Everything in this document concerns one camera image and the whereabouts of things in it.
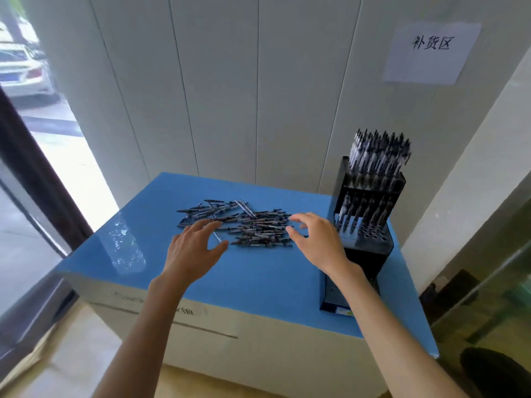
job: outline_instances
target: white car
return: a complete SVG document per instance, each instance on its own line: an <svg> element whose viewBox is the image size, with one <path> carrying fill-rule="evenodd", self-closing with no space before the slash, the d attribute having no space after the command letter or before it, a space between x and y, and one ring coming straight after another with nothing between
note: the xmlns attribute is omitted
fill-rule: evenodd
<svg viewBox="0 0 531 398"><path fill-rule="evenodd" d="M34 59L22 44L0 43L0 85L10 98L47 95L59 99L48 63Z"/></svg>

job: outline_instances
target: blue table surface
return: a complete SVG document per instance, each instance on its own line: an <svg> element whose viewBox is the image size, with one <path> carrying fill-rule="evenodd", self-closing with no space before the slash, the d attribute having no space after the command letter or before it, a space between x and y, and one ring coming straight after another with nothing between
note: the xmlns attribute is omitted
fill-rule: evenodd
<svg viewBox="0 0 531 398"><path fill-rule="evenodd" d="M56 270L147 289L163 269L177 223L205 198L242 199L256 211L326 216L330 196L260 187L183 174L161 173ZM431 354L438 355L413 281L391 229L395 248L378 283L387 307ZM209 248L215 247L212 236ZM229 246L219 262L186 291L186 299L362 338L352 317L319 310L321 273L296 248Z"/></svg>

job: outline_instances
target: person's right arm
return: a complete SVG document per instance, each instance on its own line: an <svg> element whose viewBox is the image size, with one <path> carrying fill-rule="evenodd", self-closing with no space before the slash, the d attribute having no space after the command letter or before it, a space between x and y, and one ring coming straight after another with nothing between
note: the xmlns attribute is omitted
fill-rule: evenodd
<svg viewBox="0 0 531 398"><path fill-rule="evenodd" d="M388 310L362 268L347 259L335 227L313 213L295 214L290 219L308 228L307 238L291 226L286 230L306 258L327 274L347 299L393 397L466 397Z"/></svg>

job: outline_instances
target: forearm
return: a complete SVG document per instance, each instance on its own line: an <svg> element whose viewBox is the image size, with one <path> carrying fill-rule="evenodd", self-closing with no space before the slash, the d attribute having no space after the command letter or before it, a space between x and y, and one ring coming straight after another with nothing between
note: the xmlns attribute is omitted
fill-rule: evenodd
<svg viewBox="0 0 531 398"><path fill-rule="evenodd" d="M171 322L186 285L169 285L163 275L148 295L129 334L100 381L94 397L151 397L155 394Z"/></svg>
<svg viewBox="0 0 531 398"><path fill-rule="evenodd" d="M393 397L466 397L388 310L361 267L335 268L330 278L350 304Z"/></svg>

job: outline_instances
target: pile of pens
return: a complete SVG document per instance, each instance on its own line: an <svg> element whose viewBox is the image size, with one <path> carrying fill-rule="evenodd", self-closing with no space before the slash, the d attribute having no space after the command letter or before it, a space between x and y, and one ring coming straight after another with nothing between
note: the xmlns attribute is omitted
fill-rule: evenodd
<svg viewBox="0 0 531 398"><path fill-rule="evenodd" d="M235 209L242 210L233 215L227 215L228 211ZM218 232L227 232L235 235L232 245L249 247L292 247L286 232L289 214L281 209L272 211L253 211L249 208L249 203L242 200L225 202L221 200L204 200L197 206L187 210L178 210L186 214L186 217L179 223L179 227L187 227L200 219L214 219L224 224L232 224L227 227L220 227L214 232L214 236L219 242L222 241Z"/></svg>
<svg viewBox="0 0 531 398"><path fill-rule="evenodd" d="M369 196L363 192L347 194L335 222L335 229L345 233L350 225L350 234L354 233L356 227L381 231L394 205L392 198L387 195Z"/></svg>
<svg viewBox="0 0 531 398"><path fill-rule="evenodd" d="M404 140L404 134L391 136L387 132L378 134L362 133L358 130L350 149L348 158L350 171L355 173L355 187L379 188L392 187L392 181L384 178L396 178L404 166L411 152L409 139Z"/></svg>

